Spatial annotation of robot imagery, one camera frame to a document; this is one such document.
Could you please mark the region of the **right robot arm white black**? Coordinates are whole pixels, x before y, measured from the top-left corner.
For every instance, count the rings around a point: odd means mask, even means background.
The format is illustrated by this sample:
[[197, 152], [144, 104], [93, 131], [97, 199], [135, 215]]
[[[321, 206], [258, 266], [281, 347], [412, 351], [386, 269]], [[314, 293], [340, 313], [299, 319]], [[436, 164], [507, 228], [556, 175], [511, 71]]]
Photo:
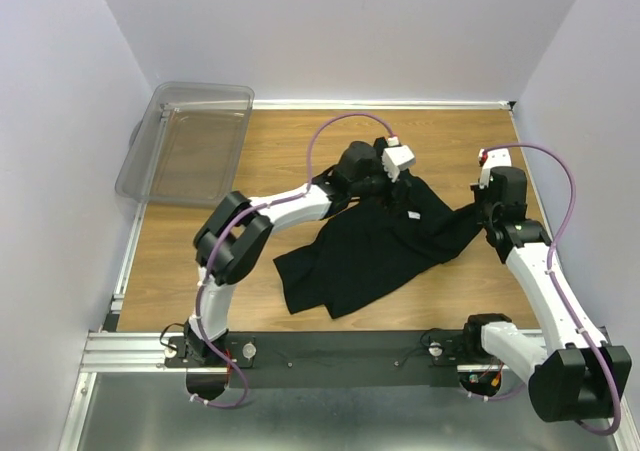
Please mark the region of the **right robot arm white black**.
[[513, 166], [482, 170], [471, 187], [488, 243], [521, 286], [544, 342], [537, 345], [503, 314], [469, 317], [460, 350], [469, 361], [502, 361], [525, 385], [545, 422], [608, 419], [618, 425], [632, 360], [579, 304], [550, 256], [544, 226], [527, 218], [527, 177]]

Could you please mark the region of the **clear plastic bin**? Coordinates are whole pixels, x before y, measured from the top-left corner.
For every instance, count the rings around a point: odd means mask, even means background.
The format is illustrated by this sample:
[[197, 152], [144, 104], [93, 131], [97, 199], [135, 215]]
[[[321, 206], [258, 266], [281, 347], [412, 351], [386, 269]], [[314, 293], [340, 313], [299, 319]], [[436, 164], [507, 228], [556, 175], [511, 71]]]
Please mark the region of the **clear plastic bin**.
[[247, 86], [158, 86], [130, 139], [117, 194], [138, 203], [216, 207], [231, 191], [253, 100]]

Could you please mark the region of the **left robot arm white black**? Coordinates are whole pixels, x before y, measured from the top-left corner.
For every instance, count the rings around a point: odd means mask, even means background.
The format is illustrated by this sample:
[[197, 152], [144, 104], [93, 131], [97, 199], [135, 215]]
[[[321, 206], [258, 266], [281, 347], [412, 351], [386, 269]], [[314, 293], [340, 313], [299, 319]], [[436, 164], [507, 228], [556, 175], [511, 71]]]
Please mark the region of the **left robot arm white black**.
[[272, 235], [332, 217], [357, 199], [389, 196], [415, 162], [397, 137], [372, 145], [354, 141], [336, 164], [298, 188], [257, 198], [229, 193], [193, 240], [199, 281], [184, 328], [187, 355], [201, 366], [222, 359], [236, 285], [253, 270]]

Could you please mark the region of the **black t shirt blue logo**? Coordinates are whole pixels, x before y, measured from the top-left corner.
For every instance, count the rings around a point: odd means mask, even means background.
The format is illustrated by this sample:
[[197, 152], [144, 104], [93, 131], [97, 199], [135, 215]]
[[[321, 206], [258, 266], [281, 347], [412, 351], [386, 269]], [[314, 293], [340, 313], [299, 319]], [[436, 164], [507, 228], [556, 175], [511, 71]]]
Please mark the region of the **black t shirt blue logo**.
[[324, 306], [338, 319], [457, 258], [480, 230], [474, 205], [452, 209], [405, 172], [388, 199], [367, 198], [340, 212], [313, 242], [274, 264], [290, 313]]

